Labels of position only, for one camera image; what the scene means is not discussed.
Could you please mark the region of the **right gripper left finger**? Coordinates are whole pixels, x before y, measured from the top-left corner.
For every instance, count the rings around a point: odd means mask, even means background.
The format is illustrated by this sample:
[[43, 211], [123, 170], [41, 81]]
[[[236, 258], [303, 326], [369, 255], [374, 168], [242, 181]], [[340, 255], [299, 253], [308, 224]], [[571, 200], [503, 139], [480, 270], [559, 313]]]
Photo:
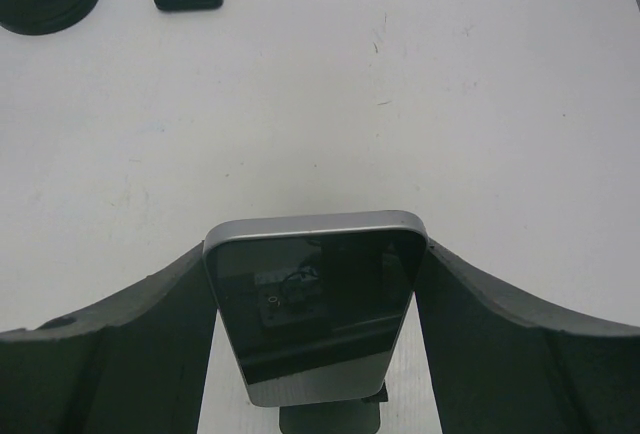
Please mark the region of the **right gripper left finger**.
[[2, 432], [197, 432], [217, 311], [202, 255], [2, 333]]

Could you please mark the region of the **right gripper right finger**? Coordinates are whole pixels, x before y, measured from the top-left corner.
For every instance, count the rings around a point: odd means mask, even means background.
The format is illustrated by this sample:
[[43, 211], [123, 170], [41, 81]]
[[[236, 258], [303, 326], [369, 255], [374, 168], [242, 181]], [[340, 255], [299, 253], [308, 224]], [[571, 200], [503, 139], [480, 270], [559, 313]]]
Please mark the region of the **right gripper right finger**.
[[445, 433], [636, 433], [639, 330], [427, 248], [415, 294]]

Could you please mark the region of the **silver edged black phone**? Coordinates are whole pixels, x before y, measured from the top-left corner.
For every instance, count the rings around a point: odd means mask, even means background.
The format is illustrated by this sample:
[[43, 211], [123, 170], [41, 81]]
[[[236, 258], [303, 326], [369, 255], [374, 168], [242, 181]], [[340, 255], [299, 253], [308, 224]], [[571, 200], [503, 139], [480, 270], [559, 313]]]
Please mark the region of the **silver edged black phone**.
[[403, 210], [235, 220], [203, 261], [250, 402], [275, 408], [379, 392], [428, 244]]

